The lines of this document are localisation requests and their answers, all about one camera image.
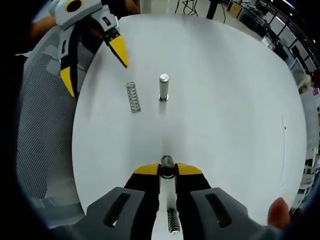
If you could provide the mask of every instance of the desk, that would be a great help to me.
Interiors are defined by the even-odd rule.
[[[244,204],[260,224],[276,198],[290,206],[307,141],[285,62],[251,36],[206,18],[141,14],[119,26],[129,67],[102,44],[75,112],[72,161],[83,210],[164,155],[201,169],[211,187]],[[164,104],[161,74],[170,77]],[[139,113],[130,111],[128,82],[136,84]],[[153,239],[172,237],[165,210],[160,197]]]

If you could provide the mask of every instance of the metal pin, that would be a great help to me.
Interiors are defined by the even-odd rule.
[[[169,86],[169,76],[167,74],[162,74],[159,78],[160,82],[160,94],[158,96],[159,101],[168,101],[168,86]]]

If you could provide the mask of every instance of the metal spring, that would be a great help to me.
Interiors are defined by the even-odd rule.
[[[170,208],[167,210],[167,214],[168,214],[169,233],[173,235],[180,233],[180,224],[179,224],[177,211]]]
[[[175,177],[175,163],[171,156],[161,158],[161,174],[163,179],[173,179]]]
[[[141,111],[140,103],[138,99],[136,84],[131,81],[126,84],[126,91],[128,93],[130,108],[132,113],[137,113]]]

